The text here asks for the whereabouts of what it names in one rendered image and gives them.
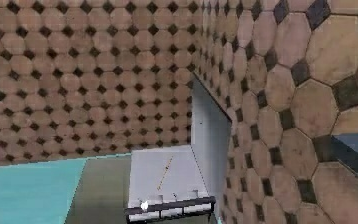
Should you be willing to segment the white box cabinet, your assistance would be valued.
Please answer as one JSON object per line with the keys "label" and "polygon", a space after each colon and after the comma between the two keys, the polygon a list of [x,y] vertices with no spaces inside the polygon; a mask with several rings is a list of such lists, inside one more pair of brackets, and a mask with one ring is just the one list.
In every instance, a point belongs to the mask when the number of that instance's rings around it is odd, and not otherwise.
{"label": "white box cabinet", "polygon": [[219,209],[225,183],[231,121],[210,90],[197,78],[191,90],[190,142],[181,146],[137,149],[131,154],[126,208],[214,196],[207,215],[149,224],[222,224]]}

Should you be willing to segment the black bar rack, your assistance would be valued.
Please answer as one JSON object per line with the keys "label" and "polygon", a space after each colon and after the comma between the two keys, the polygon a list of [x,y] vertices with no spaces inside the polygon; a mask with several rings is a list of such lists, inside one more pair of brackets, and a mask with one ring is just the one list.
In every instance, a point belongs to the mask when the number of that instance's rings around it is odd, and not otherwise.
{"label": "black bar rack", "polygon": [[127,224],[149,224],[202,215],[211,217],[215,204],[214,196],[158,204],[144,201],[137,207],[125,208],[124,215]]}

